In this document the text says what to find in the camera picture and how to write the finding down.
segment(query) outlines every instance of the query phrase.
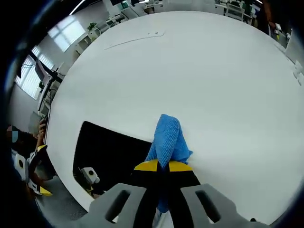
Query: white table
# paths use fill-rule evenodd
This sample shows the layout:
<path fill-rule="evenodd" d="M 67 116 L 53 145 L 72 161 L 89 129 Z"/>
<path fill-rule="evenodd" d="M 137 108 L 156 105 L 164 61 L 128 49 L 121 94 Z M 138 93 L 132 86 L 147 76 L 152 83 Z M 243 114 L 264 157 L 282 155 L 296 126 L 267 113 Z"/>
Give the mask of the white table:
<path fill-rule="evenodd" d="M 93 198 L 72 174 L 83 121 L 151 142 L 161 114 L 179 119 L 200 182 L 242 216 L 270 224 L 285 211 L 304 173 L 304 90 L 269 36 L 178 11 L 129 20 L 92 43 L 61 84 L 47 133 L 57 174 L 86 210 Z"/>

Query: window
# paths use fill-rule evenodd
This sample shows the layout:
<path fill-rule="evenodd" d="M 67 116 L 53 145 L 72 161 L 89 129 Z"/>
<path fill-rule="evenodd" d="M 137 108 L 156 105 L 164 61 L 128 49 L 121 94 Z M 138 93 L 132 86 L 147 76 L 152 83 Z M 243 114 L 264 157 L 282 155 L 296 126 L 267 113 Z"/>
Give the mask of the window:
<path fill-rule="evenodd" d="M 32 49 L 32 52 L 49 69 L 53 68 L 54 64 L 50 59 L 41 53 L 38 47 L 34 47 Z M 21 78 L 17 76 L 15 82 L 24 92 L 26 92 L 34 99 L 37 99 L 39 94 L 37 93 L 37 89 L 39 87 L 40 79 L 36 74 L 35 65 L 36 62 L 30 56 L 28 56 L 21 67 Z"/>
<path fill-rule="evenodd" d="M 48 32 L 62 51 L 66 51 L 84 33 L 85 30 L 73 15 L 59 22 Z"/>

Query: blue towel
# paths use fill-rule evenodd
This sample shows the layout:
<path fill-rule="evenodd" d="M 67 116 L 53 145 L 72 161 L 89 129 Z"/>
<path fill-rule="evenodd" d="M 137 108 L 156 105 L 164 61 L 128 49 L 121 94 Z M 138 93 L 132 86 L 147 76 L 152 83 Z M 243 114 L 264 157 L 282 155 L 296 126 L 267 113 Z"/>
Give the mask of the blue towel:
<path fill-rule="evenodd" d="M 161 167 L 165 168 L 170 160 L 188 164 L 187 159 L 192 153 L 182 135 L 178 119 L 162 114 L 157 123 L 154 140 L 146 161 L 157 159 Z M 158 210 L 162 213 L 168 211 L 168 201 L 165 195 L 166 193 L 161 195 L 158 205 Z"/>

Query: office desk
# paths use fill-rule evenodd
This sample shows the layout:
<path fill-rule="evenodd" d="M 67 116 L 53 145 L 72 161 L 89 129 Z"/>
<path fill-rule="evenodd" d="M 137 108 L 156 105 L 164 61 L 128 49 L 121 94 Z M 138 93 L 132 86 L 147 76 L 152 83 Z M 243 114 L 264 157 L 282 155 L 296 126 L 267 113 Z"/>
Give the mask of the office desk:
<path fill-rule="evenodd" d="M 86 210 L 93 198 L 72 174 L 83 121 L 151 142 L 161 114 L 179 119 L 200 182 L 242 216 L 270 224 L 286 210 L 304 173 L 304 90 L 269 36 L 176 11 L 97 38 L 57 91 L 47 133 L 57 174 Z"/>

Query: blue cloth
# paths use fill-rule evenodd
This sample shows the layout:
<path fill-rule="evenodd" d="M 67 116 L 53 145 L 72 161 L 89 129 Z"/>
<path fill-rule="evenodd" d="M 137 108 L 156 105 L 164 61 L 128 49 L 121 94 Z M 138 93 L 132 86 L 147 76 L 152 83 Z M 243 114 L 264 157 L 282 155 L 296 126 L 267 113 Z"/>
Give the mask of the blue cloth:
<path fill-rule="evenodd" d="M 170 160 L 188 164 L 187 159 L 192 153 L 192 151 L 189 151 L 182 135 L 178 119 L 162 114 L 157 123 L 154 140 L 146 161 L 157 159 L 161 167 L 165 168 Z M 165 192 L 161 194 L 158 210 L 162 213 L 168 211 Z"/>

